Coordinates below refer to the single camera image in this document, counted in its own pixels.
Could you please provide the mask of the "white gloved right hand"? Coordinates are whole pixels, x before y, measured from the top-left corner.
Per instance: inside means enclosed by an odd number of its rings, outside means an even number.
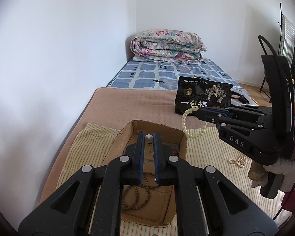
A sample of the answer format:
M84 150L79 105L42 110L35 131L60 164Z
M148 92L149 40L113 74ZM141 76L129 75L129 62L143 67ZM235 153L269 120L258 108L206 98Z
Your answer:
M295 162L279 158L275 164L265 166L252 161L248 177L252 180L252 188L266 186L270 180L270 173L282 174L284 179L280 191L290 192L295 183Z

